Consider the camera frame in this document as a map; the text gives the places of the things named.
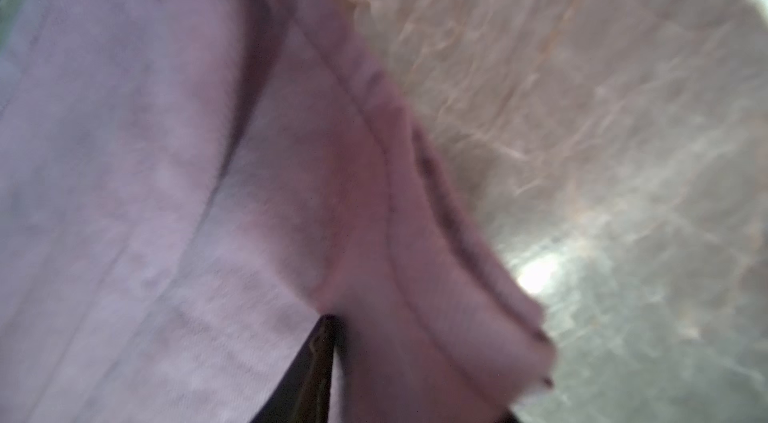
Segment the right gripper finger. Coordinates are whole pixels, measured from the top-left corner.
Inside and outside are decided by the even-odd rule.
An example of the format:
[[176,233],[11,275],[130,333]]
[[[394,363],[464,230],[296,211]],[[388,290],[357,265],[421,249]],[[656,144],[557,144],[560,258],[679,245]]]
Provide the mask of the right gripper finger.
[[326,423],[332,387],[338,320],[316,322],[276,388],[251,423]]

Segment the purple trousers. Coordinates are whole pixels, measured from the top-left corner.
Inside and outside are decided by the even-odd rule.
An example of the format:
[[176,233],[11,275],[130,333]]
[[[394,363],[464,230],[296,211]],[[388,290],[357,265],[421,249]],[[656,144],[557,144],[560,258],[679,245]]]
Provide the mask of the purple trousers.
[[25,0],[1,418],[245,422],[319,319],[338,422],[494,422],[554,343],[336,0]]

